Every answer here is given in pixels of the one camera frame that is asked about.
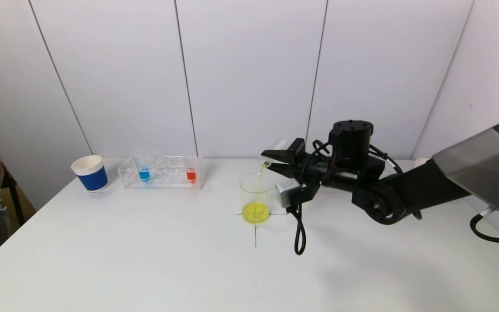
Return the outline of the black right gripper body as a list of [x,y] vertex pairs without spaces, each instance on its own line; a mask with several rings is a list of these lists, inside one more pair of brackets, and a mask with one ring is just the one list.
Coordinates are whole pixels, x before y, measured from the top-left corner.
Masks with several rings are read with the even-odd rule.
[[325,174],[331,153],[328,150],[330,144],[320,140],[313,140],[311,153],[305,151],[305,141],[301,138],[295,140],[298,146],[295,148],[293,160],[288,164],[288,177],[293,179],[306,179],[308,177]]

